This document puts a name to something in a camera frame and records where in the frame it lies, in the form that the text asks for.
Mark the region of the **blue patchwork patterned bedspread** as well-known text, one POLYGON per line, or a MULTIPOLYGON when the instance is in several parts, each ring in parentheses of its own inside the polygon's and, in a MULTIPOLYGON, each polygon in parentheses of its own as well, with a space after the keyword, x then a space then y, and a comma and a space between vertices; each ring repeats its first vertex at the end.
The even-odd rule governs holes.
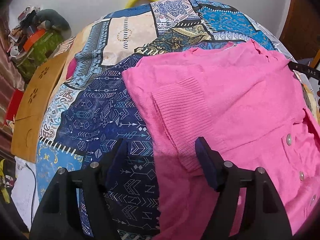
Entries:
POLYGON ((38 197, 59 168, 85 168, 125 138, 129 155, 106 191, 107 204, 122 239, 151 239, 159 226, 152 140, 121 74, 143 56, 218 49, 249 39, 292 58, 255 20, 209 0, 152 2, 87 26, 72 45, 75 71, 58 88, 43 118, 36 154, 38 197))

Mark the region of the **orange box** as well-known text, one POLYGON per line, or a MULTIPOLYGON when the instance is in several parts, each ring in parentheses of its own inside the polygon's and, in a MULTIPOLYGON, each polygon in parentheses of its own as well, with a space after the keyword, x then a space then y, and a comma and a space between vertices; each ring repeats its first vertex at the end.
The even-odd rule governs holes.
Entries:
POLYGON ((35 44, 46 32, 46 30, 40 29, 33 35, 31 35, 23 45, 24 51, 28 51, 33 46, 33 44, 35 44))

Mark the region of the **pink knit cardigan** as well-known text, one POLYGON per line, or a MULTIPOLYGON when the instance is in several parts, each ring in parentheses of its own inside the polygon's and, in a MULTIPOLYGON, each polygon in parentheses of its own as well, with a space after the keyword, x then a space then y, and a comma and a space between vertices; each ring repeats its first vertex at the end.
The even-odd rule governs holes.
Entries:
POLYGON ((218 194, 195 151, 204 137, 237 167, 266 169, 293 232, 319 199, 319 125, 286 57, 249 40, 141 58, 122 73, 153 142, 157 239, 200 239, 218 194))

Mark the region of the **dark wooden wardrobe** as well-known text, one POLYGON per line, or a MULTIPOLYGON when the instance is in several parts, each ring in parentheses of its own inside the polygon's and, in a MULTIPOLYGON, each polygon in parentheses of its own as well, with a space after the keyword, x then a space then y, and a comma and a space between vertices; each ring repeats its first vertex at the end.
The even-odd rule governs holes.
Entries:
POLYGON ((307 0, 291 0, 281 43, 297 59, 314 58, 319 50, 319 16, 307 0))

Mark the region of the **dark green plush toy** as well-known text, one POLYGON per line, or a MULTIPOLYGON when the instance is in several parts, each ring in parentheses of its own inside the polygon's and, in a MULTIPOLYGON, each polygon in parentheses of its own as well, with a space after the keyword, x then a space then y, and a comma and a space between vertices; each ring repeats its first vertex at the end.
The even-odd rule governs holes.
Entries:
POLYGON ((45 29, 55 29, 58 31, 67 31, 70 29, 69 23, 65 18, 53 9, 38 11, 33 17, 33 24, 44 24, 45 29))

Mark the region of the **white paper sheet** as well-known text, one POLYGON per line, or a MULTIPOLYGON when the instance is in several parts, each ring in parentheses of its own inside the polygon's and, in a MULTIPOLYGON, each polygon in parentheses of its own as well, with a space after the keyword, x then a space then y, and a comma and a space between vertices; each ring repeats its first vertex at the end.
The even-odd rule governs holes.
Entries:
POLYGON ((30 230, 37 208, 39 207, 36 166, 19 157, 15 157, 15 161, 16 181, 11 192, 11 198, 18 214, 30 230))

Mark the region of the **red box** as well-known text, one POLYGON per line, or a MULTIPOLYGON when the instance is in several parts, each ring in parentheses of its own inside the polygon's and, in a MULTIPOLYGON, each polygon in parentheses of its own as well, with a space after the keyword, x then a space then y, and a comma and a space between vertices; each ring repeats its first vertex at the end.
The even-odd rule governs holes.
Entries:
POLYGON ((7 111, 4 117, 4 122, 14 120, 14 118, 16 117, 19 105, 21 103, 21 100, 23 98, 23 94, 24 94, 24 91, 15 89, 10 99, 9 105, 7 107, 7 111))

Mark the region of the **green patterned storage bag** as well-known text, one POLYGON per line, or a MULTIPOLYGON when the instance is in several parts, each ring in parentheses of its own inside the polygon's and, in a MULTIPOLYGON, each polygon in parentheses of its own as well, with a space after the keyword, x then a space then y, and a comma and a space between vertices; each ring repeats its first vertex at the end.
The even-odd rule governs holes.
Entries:
POLYGON ((25 83, 31 80, 35 70, 49 59, 62 42, 63 37, 59 32, 47 30, 28 51, 24 51, 22 46, 22 54, 17 56, 14 62, 25 83))

